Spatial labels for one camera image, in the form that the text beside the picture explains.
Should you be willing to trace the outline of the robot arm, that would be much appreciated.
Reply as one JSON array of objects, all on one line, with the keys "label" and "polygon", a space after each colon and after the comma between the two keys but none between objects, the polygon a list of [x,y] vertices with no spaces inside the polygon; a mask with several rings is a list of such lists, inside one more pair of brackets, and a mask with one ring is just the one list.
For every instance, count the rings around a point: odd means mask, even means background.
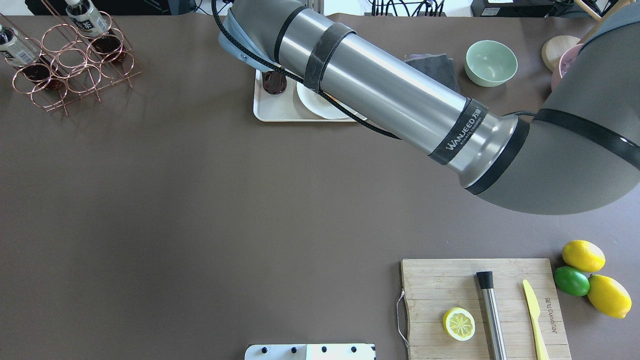
[{"label": "robot arm", "polygon": [[608,13],[531,121],[496,116],[297,0],[237,0],[219,44],[302,83],[365,127],[525,214],[604,207],[639,183],[639,3]]}]

